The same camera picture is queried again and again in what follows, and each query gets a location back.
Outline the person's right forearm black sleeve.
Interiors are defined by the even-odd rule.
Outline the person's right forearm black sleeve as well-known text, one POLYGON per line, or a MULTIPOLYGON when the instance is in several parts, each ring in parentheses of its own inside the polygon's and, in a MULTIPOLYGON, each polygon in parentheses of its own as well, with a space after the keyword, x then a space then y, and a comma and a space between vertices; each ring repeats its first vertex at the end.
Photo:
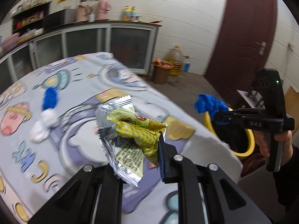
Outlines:
POLYGON ((298 147, 292 145, 292 149, 291 159, 273 173, 278 202, 286 212, 280 223, 298 223, 298 147))

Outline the person's right hand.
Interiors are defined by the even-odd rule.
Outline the person's right hand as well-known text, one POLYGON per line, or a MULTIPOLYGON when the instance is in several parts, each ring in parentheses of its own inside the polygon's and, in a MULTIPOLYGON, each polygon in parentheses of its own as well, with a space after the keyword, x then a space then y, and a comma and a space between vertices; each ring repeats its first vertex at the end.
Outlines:
MULTIPOLYGON (((268 158, 270 156, 270 150, 268 147, 268 141, 266 140, 265 134, 262 131, 253 131, 255 143, 259 146, 260 152, 263 157, 268 158)), ((278 134, 275 134, 275 140, 283 143, 283 152, 281 157, 281 166, 286 164, 293 155, 292 147, 292 132, 284 131, 278 134)))

